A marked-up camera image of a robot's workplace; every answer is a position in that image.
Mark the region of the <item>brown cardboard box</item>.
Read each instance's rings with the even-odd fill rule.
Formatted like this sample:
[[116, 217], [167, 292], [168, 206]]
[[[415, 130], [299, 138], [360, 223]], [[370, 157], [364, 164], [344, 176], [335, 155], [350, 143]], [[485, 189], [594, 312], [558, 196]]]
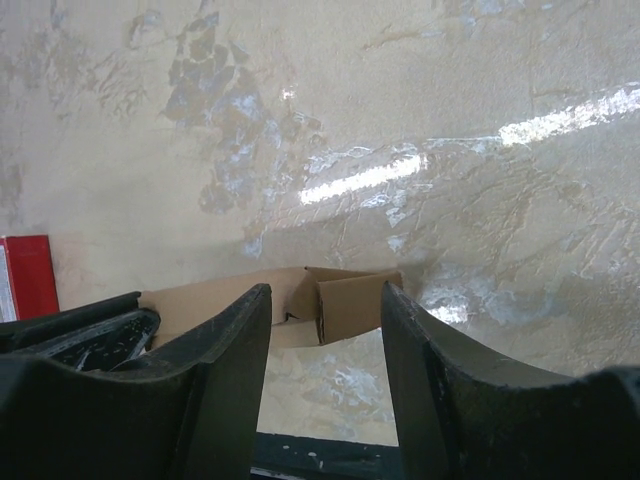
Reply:
[[138, 305], [159, 314], [153, 339], [159, 347], [222, 313], [254, 285], [267, 284], [270, 347], [316, 347], [379, 328], [382, 287], [387, 282], [400, 287], [401, 273], [286, 267], [144, 291]]

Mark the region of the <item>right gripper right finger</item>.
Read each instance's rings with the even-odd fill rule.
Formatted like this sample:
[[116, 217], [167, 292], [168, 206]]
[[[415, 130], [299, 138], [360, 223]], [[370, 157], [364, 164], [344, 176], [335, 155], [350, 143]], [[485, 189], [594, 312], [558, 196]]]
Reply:
[[582, 377], [501, 354], [385, 284], [381, 329], [410, 479], [635, 479], [639, 370]]

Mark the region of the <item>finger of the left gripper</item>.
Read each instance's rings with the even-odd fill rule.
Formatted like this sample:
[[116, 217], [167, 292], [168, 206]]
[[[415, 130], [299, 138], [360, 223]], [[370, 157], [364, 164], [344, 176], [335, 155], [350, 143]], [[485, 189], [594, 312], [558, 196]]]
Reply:
[[129, 292], [55, 314], [2, 323], [1, 349], [20, 350], [125, 314], [138, 307], [140, 297], [138, 291]]
[[136, 309], [19, 350], [57, 361], [76, 371], [111, 371], [138, 357], [151, 344], [161, 323], [148, 309]]

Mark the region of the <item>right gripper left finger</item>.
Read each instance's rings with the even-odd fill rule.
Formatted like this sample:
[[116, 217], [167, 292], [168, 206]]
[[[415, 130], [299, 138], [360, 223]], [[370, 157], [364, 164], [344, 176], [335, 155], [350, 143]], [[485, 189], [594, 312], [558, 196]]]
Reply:
[[5, 479], [246, 479], [271, 332], [271, 289], [111, 372], [1, 359]]

